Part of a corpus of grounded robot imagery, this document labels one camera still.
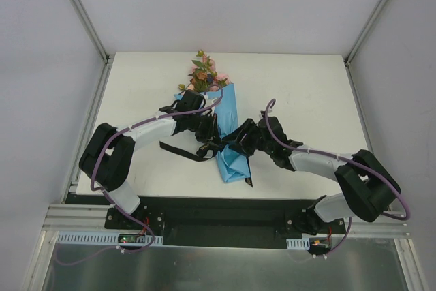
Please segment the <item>fake flower stem orange blooms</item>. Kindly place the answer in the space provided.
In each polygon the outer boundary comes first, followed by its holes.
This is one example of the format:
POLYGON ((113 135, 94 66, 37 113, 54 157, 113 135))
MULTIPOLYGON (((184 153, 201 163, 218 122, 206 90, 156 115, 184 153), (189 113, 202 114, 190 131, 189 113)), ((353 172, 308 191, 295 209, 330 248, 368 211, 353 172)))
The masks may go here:
POLYGON ((191 79, 187 85, 178 85, 178 89, 181 93, 187 90, 201 93, 205 91, 216 91, 219 88, 213 86, 213 84, 217 82, 217 72, 211 68, 195 67, 191 70, 189 76, 191 79))

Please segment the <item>black ribbon gold lettering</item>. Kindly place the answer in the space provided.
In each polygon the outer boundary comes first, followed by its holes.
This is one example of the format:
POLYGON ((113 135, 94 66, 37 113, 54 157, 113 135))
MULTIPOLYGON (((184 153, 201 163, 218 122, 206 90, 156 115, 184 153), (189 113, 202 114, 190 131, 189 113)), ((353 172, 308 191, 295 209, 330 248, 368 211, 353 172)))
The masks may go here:
POLYGON ((210 159, 216 159, 219 173, 224 183, 244 181, 248 186, 253 187, 248 158, 231 150, 229 146, 218 150, 211 145, 204 144, 195 153, 173 147, 162 141, 159 142, 159 146, 165 151, 195 162, 206 162, 210 159))

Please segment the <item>fake flower stem pink roses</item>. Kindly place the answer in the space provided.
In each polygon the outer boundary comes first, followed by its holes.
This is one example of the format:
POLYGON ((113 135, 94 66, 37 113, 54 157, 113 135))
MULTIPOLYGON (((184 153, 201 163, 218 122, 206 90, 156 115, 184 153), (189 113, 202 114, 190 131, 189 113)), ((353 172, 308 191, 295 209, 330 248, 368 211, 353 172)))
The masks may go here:
MULTIPOLYGON (((191 61, 193 63, 193 68, 199 67, 199 68, 211 68, 212 70, 216 71, 216 64, 215 61, 203 50, 199 50, 196 53, 196 58, 191 61)), ((213 84, 214 87, 226 87, 231 84, 230 78, 225 74, 219 74, 217 72, 217 82, 213 84)))

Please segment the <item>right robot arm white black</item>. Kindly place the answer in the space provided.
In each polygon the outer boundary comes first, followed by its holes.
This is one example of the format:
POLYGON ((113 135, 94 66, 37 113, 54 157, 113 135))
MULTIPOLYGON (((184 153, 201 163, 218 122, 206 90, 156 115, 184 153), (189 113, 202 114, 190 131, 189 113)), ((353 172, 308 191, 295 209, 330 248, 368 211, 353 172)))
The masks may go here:
POLYGON ((368 150, 326 155, 289 139, 277 117, 262 118, 257 123, 247 119, 223 141, 245 157, 262 151, 280 168, 308 172, 339 184, 341 193, 321 196, 291 218, 293 228, 301 233, 315 235, 332 221, 346 217, 373 222, 401 193, 398 183, 368 150))

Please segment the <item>blue wrapping paper sheet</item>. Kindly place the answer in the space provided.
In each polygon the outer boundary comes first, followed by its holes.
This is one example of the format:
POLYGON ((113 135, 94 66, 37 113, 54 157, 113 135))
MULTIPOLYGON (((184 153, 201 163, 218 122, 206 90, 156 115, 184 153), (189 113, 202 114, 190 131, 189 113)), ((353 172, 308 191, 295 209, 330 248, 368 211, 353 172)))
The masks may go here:
MULTIPOLYGON (((236 107, 236 93, 234 84, 229 84, 223 88, 223 98, 219 105, 214 108, 217 114, 217 125, 220 138, 231 134, 238 128, 238 113, 236 107)), ((183 149, 173 148, 172 153, 180 155, 196 162, 204 162, 208 159, 216 159, 221 178, 224 183, 242 181, 251 178, 249 163, 244 155, 240 155, 226 146, 221 151, 212 152, 212 157, 206 152, 206 159, 201 155, 193 154, 183 149)))

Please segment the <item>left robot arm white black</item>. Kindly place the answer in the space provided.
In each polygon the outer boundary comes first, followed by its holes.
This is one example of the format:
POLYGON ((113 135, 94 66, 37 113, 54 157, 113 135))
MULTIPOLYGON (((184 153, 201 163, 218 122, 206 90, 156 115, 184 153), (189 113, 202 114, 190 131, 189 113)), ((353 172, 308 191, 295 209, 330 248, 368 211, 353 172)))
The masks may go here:
POLYGON ((195 134, 206 145, 200 151, 205 160, 209 151, 217 151, 220 137, 214 107, 220 100, 206 105, 206 96, 186 91, 180 100, 160 108, 155 116, 141 122, 115 127, 108 123, 97 126, 79 160, 79 169, 91 179, 91 189, 108 195, 119 207, 120 220, 130 229, 139 228, 144 213, 138 207, 140 198, 127 182, 134 152, 162 138, 184 131, 195 134))

